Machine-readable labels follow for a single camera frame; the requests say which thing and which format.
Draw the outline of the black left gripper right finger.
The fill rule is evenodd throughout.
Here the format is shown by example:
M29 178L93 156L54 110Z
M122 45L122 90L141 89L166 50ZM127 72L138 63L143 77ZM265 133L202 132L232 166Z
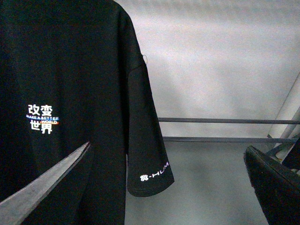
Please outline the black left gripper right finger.
M253 146L244 162L251 186L269 225L300 223L300 176Z

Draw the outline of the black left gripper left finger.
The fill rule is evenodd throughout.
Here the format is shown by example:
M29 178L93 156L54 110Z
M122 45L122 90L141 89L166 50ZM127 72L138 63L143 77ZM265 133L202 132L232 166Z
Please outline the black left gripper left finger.
M77 225L90 173L87 142L0 203L2 225Z

